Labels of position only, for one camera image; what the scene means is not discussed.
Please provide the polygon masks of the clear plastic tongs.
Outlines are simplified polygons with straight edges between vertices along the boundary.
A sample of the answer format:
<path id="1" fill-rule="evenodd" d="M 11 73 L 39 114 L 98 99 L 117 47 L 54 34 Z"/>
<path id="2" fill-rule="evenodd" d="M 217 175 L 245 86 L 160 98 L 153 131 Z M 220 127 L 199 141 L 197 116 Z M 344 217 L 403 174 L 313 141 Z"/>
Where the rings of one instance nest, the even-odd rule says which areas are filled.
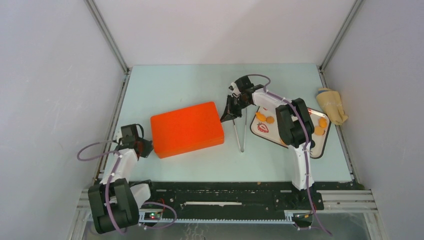
<path id="1" fill-rule="evenodd" d="M 243 132 L 242 132 L 242 137 L 240 137 L 239 133 L 238 133 L 236 121 L 234 119 L 232 120 L 233 129 L 234 129 L 234 133 L 235 133 L 235 136 L 236 136 L 237 146 L 238 146 L 238 149 L 241 153 L 244 153 L 245 149 L 246 149 L 247 123 L 248 123 L 248 110 L 245 108 L 244 109 Z"/>

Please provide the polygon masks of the orange box lid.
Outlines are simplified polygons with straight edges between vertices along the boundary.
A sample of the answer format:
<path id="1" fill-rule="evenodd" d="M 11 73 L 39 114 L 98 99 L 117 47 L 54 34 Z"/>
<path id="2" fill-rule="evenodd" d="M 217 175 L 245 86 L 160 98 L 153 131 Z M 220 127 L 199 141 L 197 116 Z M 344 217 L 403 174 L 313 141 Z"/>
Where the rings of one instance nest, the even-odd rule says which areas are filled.
<path id="1" fill-rule="evenodd" d="M 212 101 L 153 115 L 150 127 L 160 159 L 221 145 L 225 133 Z"/>

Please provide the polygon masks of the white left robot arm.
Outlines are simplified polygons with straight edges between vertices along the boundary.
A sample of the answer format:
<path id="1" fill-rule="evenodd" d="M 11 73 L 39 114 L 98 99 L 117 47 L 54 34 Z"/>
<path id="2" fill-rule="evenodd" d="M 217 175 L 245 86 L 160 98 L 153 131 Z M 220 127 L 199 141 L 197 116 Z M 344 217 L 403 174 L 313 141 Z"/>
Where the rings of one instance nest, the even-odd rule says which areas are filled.
<path id="1" fill-rule="evenodd" d="M 123 233 L 138 223 L 139 209 L 153 208 L 158 194 L 147 183 L 130 186 L 129 178 L 140 158 L 147 158 L 153 150 L 153 142 L 144 138 L 140 124 L 122 126 L 114 140 L 116 147 L 102 180 L 88 189 L 88 200 L 97 233 L 112 231 Z"/>

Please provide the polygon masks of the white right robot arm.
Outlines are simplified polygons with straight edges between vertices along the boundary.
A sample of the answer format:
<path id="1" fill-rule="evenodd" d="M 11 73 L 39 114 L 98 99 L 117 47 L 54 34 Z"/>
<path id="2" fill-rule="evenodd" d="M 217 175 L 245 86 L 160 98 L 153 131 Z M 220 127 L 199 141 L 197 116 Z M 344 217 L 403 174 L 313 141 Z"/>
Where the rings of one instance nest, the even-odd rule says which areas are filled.
<path id="1" fill-rule="evenodd" d="M 280 139 L 295 152 L 292 185 L 298 189 L 291 194 L 291 204 L 304 209 L 311 202 L 310 190 L 314 184 L 310 149 L 315 127 L 303 99 L 289 100 L 267 89 L 271 79 L 262 74 L 248 74 L 231 82 L 225 108 L 220 121 L 233 121 L 242 117 L 242 110 L 255 105 L 274 111 Z"/>

